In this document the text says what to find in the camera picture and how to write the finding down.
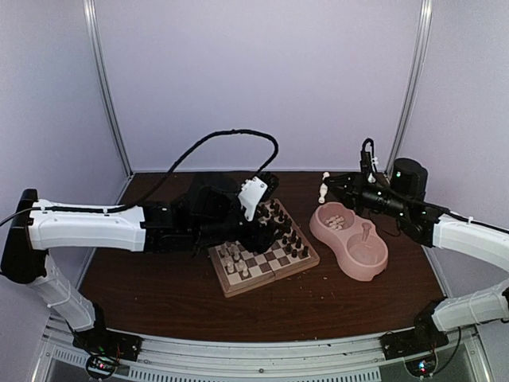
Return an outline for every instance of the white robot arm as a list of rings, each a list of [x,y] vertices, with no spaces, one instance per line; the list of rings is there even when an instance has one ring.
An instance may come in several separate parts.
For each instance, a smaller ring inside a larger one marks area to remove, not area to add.
[[[433,246],[451,249],[509,272],[509,235],[469,222],[441,216],[433,230]],[[459,298],[447,298],[433,314],[440,331],[509,318],[509,279]]]
[[[239,188],[224,175],[200,173],[188,192],[171,203],[131,207],[54,203],[39,199],[35,189],[27,189],[7,236],[2,274],[34,290],[48,308],[64,318],[75,336],[75,346],[105,357],[115,357],[120,349],[123,359],[135,361],[141,338],[107,330],[102,309],[76,290],[48,250],[94,247],[198,252],[238,240],[250,251],[263,252],[284,229],[281,224],[260,224],[254,219],[258,204],[272,194],[277,183],[275,176],[264,173]]]
[[[329,176],[324,186],[345,207],[392,216],[401,231],[426,247],[458,251],[509,272],[509,231],[460,216],[424,201],[428,173],[408,158],[394,162],[390,181],[381,178],[372,139],[364,141],[358,173]],[[431,302],[415,319],[412,333],[381,339],[387,358],[429,350],[447,343],[445,332],[464,325],[509,319],[509,279],[459,298]]]

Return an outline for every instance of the pink plastic tray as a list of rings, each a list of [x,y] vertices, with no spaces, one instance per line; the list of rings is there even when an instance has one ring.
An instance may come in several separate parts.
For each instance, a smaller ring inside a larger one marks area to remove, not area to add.
[[[327,220],[344,218],[343,229],[335,230]],[[371,281],[387,267],[387,245],[376,234],[375,225],[358,217],[341,203],[330,202],[317,208],[309,222],[311,233],[336,254],[341,270],[359,281]]]

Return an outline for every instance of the brown tabletop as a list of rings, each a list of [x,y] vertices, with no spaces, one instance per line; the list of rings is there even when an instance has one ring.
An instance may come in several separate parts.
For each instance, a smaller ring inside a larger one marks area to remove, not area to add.
[[[81,292],[104,308],[107,325],[155,336],[202,341],[296,341],[350,337],[405,328],[427,303],[442,296],[421,247],[377,229],[389,248],[387,269],[369,283],[347,277],[333,252],[309,231],[318,207],[321,173],[276,173],[274,197],[321,257],[320,264],[258,289],[225,298],[206,255],[150,255],[99,249]],[[123,202],[141,196],[160,174],[138,174]],[[231,173],[244,179],[244,173]],[[178,173],[151,197],[171,201],[185,192],[190,173]],[[395,223],[373,216],[396,233]]]

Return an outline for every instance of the light purple wall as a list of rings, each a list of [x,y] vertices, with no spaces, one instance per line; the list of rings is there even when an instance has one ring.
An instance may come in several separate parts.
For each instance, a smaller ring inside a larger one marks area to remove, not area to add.
[[[389,156],[419,0],[97,2],[113,99],[134,170],[166,170],[208,132],[276,136],[273,169],[353,170],[371,136]],[[221,138],[182,169],[254,169],[270,144]]]
[[[99,96],[83,2],[2,1],[0,47],[0,216],[31,187],[53,201],[113,202],[125,177]],[[56,261],[75,283],[87,250],[61,252]],[[28,380],[48,315],[31,290],[0,278],[0,380]]]
[[[433,24],[402,156],[429,170],[427,200],[509,227],[509,2],[433,2]],[[507,278],[436,250],[454,295]],[[480,327],[498,380],[507,380],[509,326]]]

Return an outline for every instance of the plastic bowl compartment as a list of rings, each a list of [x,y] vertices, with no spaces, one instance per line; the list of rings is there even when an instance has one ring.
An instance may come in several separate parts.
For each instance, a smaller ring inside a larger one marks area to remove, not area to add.
[[[326,223],[335,215],[344,217],[341,230],[332,229]],[[375,225],[341,203],[330,202],[318,207],[309,228],[319,241],[334,251],[341,270],[352,279],[371,281],[387,268],[389,251],[376,234]]]

